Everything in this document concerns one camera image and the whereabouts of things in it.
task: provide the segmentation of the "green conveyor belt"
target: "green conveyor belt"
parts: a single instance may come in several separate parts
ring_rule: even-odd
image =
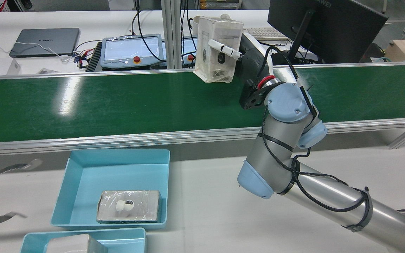
[[[324,122],[405,118],[405,66],[300,68]],[[191,72],[0,80],[0,142],[256,127],[241,84]]]

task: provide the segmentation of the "white desk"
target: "white desk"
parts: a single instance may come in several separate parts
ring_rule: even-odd
[[[220,16],[228,13],[232,19],[243,21],[245,27],[270,27],[268,10],[193,10],[189,17],[197,15]],[[0,13],[0,47],[11,50],[23,29],[78,27],[81,30],[77,45],[89,40],[129,35],[130,24],[136,11],[92,11],[92,12],[4,12]],[[162,11],[143,11],[140,14],[143,34],[163,34]],[[184,22],[184,34],[188,32]],[[138,34],[137,23],[134,23]],[[97,42],[82,45],[79,50],[94,48]],[[0,50],[0,58],[9,58]],[[84,72],[73,62],[62,63],[58,57],[17,58],[20,74],[35,74],[43,67],[62,73]]]
[[[210,144],[200,152],[210,153]],[[180,157],[187,150],[174,150]],[[187,160],[170,165],[168,221],[147,232],[148,253],[387,253],[359,233],[274,195],[269,200],[238,187],[245,157]],[[301,162],[330,173],[351,186],[370,188],[371,196],[405,208],[405,147],[386,146],[315,151]],[[0,224],[0,252],[17,253],[25,234],[59,231],[50,225],[63,168],[0,176],[0,215],[26,214]]]

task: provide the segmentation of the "white keyboard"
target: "white keyboard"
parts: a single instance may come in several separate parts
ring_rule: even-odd
[[[245,28],[246,32],[251,34],[256,40],[286,40],[285,35],[281,34],[273,27]]]

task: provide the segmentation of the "light blue plastic bin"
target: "light blue plastic bin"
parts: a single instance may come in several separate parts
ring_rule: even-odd
[[[52,238],[89,234],[108,248],[108,253],[145,253],[146,234],[143,228],[80,230],[29,233],[24,236],[20,253],[45,253]]]
[[[167,222],[167,149],[89,149],[72,151],[51,225],[65,229],[143,227],[161,229]],[[158,190],[161,217],[156,223],[100,224],[96,211],[104,190]]]

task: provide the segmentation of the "red ring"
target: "red ring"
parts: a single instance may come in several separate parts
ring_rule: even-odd
[[[257,88],[260,90],[261,88],[262,88],[262,86],[266,83],[266,82],[268,82],[269,80],[271,80],[271,79],[273,79],[273,78],[276,78],[275,76],[266,76],[266,77],[264,77],[260,82],[259,82],[259,84],[257,85]]]

